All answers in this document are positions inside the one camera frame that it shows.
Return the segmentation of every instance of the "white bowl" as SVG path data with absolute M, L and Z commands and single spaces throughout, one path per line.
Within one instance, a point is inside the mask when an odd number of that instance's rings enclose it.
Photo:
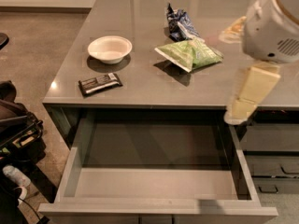
M 132 44 L 120 36 L 103 36 L 88 46 L 88 53 L 102 63 L 119 63 L 130 53 Z

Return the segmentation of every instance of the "gray tabletop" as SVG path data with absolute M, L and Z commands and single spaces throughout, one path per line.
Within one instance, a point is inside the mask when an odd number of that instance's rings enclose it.
M 96 0 L 43 103 L 82 107 L 225 108 L 239 75 L 253 60 L 239 44 L 222 43 L 220 32 L 244 16 L 255 0 Z M 165 11 L 185 9 L 206 43 L 224 54 L 222 63 L 186 73 L 154 48 L 172 43 Z M 88 45 L 105 35 L 129 39 L 133 50 L 114 65 L 92 59 Z M 122 87 L 83 97 L 78 81 L 104 73 L 119 75 Z M 299 107 L 299 63 L 281 65 L 281 80 L 260 106 Z

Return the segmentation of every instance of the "brown concrete floor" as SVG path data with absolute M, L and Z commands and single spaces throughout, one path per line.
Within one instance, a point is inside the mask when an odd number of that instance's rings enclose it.
M 0 50 L 0 80 L 12 80 L 18 90 L 17 102 L 44 120 L 46 157 L 37 165 L 56 186 L 69 150 L 42 100 L 86 17 L 87 13 L 0 12 L 0 32 L 10 37 Z M 35 210 L 47 202 L 33 184 L 28 190 L 26 201 Z M 263 206 L 278 208 L 279 217 L 268 224 L 298 223 L 299 195 L 263 194 L 260 198 Z M 25 204 L 20 209 L 30 224 L 38 222 Z

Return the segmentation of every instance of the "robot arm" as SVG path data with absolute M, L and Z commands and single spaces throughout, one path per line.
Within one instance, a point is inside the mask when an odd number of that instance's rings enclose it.
M 224 120 L 234 125 L 246 121 L 278 83 L 275 63 L 299 60 L 299 0 L 257 0 L 246 18 L 238 21 L 243 51 L 257 63 L 248 69 L 242 88 L 227 105 Z M 230 27 L 230 33 L 237 30 L 234 25 L 240 27 L 239 22 Z

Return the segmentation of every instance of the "black round object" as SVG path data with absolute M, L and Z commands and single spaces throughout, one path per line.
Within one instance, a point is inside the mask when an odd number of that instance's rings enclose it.
M 0 33 L 0 49 L 2 49 L 9 41 L 6 34 Z

